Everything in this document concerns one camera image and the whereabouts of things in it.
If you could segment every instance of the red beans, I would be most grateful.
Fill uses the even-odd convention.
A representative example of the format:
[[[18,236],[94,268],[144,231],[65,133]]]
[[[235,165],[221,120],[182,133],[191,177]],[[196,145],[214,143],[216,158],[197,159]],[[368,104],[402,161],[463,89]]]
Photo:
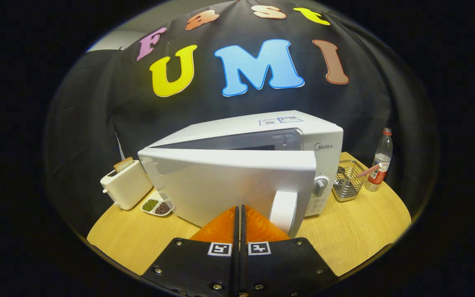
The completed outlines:
[[[163,215],[170,211],[170,207],[166,203],[161,203],[159,207],[155,210],[155,214]]]

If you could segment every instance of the yellow letter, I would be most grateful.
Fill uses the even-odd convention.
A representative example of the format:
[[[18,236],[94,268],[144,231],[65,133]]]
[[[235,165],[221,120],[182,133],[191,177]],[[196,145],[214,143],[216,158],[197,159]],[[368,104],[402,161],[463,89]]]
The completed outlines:
[[[274,6],[266,5],[255,5],[251,9],[254,11],[254,14],[258,17],[263,17],[265,19],[285,19],[287,15],[281,12],[279,8]]]
[[[153,92],[157,96],[169,97],[188,87],[194,78],[194,50],[197,48],[196,45],[189,45],[175,53],[176,57],[181,58],[181,76],[174,82],[169,82],[166,77],[166,64],[170,57],[157,60],[149,67],[153,77]]]
[[[296,8],[293,8],[295,11],[299,11],[303,14],[304,17],[307,17],[309,20],[315,22],[315,23],[319,23],[319,24],[322,24],[322,25],[330,25],[330,23],[328,21],[324,21],[323,19],[319,19],[318,17],[322,17],[322,15],[320,15],[319,13],[316,13],[314,11],[311,11],[307,8],[302,8],[302,7],[296,7]]]

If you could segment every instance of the white wall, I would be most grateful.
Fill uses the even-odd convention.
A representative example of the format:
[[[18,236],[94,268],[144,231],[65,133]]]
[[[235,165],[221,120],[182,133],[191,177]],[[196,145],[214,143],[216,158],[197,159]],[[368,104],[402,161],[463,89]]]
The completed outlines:
[[[111,33],[98,40],[87,52],[96,50],[117,50],[119,47],[126,49],[132,45],[147,32],[131,31],[131,30],[114,30]]]

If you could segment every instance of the white toaster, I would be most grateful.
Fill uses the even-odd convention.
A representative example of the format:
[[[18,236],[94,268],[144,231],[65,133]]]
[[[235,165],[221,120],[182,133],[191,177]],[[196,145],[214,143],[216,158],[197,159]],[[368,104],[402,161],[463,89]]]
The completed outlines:
[[[115,205],[121,209],[132,209],[148,192],[153,184],[139,160],[117,173],[111,171],[100,180],[104,190]]]

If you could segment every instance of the midea logo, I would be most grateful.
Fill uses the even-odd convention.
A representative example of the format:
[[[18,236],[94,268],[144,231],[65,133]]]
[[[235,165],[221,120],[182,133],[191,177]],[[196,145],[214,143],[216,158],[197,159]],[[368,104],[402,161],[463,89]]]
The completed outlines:
[[[332,147],[332,145],[322,144],[318,142],[315,144],[315,151],[320,151],[321,149],[331,149]]]

